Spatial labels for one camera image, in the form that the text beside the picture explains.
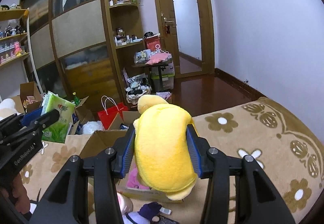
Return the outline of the person's hand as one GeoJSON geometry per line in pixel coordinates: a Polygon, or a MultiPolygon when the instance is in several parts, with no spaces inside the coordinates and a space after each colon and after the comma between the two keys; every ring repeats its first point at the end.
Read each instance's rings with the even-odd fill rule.
{"type": "Polygon", "coordinates": [[[12,182],[12,196],[16,199],[15,208],[21,214],[27,214],[30,211],[30,200],[22,183],[20,174],[12,182]]]}

